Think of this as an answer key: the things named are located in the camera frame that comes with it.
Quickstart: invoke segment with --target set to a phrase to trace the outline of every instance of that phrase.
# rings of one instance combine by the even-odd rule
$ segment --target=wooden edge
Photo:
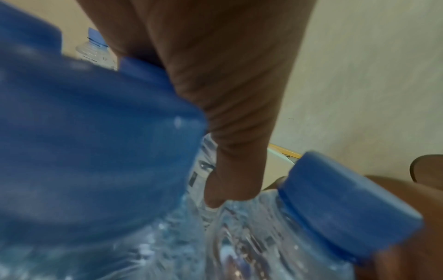
[[[288,149],[285,149],[283,147],[280,147],[280,146],[277,146],[277,145],[274,145],[274,144],[269,144],[269,146],[271,148],[276,149],[277,151],[279,151],[280,153],[282,153],[284,155],[288,155],[288,156],[294,157],[296,159],[299,159],[302,156],[301,154],[295,153],[293,151],[290,151]]]

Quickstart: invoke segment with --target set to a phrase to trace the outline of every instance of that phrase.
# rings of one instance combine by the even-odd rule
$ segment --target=blue bottle cap
[[[408,204],[317,152],[297,161],[279,195],[296,220],[356,259],[407,239],[423,225]]]
[[[174,86],[169,80],[166,71],[153,64],[124,57],[120,60],[119,72],[144,80],[164,90],[174,92]]]
[[[115,238],[174,209],[204,114],[155,84],[0,46],[0,240]]]
[[[93,40],[94,42],[98,43],[99,45],[103,45],[108,47],[108,44],[105,42],[105,39],[103,36],[98,32],[97,30],[93,28],[88,28],[88,39]]]
[[[61,52],[61,31],[49,23],[0,1],[0,41]]]

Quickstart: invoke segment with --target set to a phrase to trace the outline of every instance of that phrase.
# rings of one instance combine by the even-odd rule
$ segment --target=blue plastic
[[[0,1],[0,41],[18,42],[60,53],[61,31],[21,10]]]
[[[103,241],[178,205],[206,129],[198,108],[27,46],[0,57],[2,242]]]
[[[279,195],[305,231],[346,260],[368,258],[423,225],[402,200],[316,152],[297,161]]]
[[[100,32],[90,27],[88,28],[88,39],[94,41],[96,44],[108,47],[108,44]]]
[[[119,72],[144,80],[150,84],[174,92],[174,86],[166,71],[158,66],[134,58],[124,57],[120,60]]]

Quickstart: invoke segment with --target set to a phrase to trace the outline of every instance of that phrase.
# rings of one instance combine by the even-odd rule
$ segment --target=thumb
[[[261,189],[266,164],[267,141],[217,148],[216,169],[206,181],[206,205],[220,207],[226,200],[248,200]]]

